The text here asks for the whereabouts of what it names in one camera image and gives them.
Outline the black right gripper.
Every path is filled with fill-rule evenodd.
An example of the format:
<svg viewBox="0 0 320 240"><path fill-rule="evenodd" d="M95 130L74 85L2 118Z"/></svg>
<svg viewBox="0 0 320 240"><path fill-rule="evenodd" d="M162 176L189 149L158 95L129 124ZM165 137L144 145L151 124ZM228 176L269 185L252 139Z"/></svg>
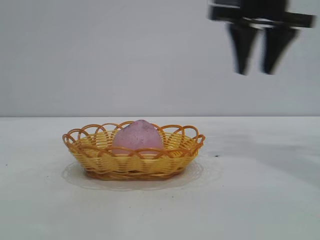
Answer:
<svg viewBox="0 0 320 240"><path fill-rule="evenodd" d="M211 0L208 19L230 22L235 72L246 75L254 41L259 30L249 24L268 25L264 30L265 45L261 70L273 75L274 70L291 42L299 35L296 28L312 28L315 15L289 12L288 0Z"/></svg>

